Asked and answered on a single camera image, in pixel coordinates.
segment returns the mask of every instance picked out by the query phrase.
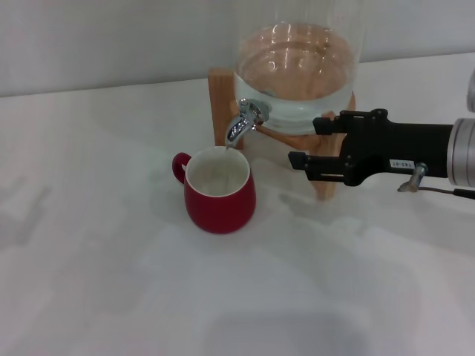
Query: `wooden stand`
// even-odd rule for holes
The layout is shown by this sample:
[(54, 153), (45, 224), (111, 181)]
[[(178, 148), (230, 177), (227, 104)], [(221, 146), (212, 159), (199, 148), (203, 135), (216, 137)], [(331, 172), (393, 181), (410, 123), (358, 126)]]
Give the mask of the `wooden stand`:
[[(221, 68), (211, 69), (208, 75), (208, 86), (213, 116), (214, 143), (216, 146), (224, 146), (229, 123), (239, 114), (235, 98), (234, 72)], [(355, 106), (355, 96), (352, 95), (348, 110), (354, 111)], [(325, 116), (334, 118), (335, 114), (330, 112)], [(289, 136), (263, 126), (258, 127), (258, 131), (290, 146), (294, 150), (309, 151), (314, 156), (338, 156), (344, 138), (344, 134), (340, 133), (332, 136), (319, 136), (317, 134)], [(241, 140), (236, 148), (241, 150), (243, 147), (243, 140)], [(317, 198), (320, 200), (329, 200), (335, 195), (336, 183), (312, 182), (312, 185), (317, 192)]]

